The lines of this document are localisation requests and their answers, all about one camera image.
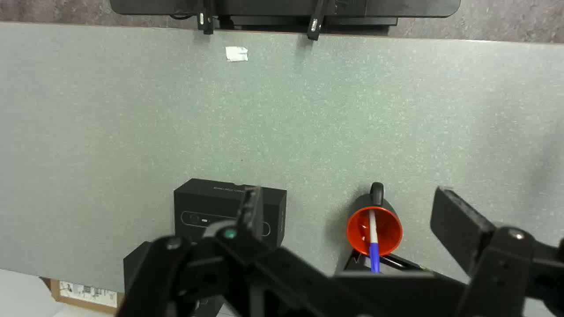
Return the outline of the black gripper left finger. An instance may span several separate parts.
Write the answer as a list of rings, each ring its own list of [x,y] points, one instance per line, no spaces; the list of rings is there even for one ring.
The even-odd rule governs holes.
[[[262,238],[262,189],[238,187],[220,191],[206,203],[211,221],[204,228],[204,238],[211,238],[222,230],[239,228],[254,238]]]

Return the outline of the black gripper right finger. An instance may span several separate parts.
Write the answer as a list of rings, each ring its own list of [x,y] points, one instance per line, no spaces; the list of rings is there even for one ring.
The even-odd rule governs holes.
[[[456,265],[470,274],[495,226],[453,189],[437,187],[432,205],[430,230]]]

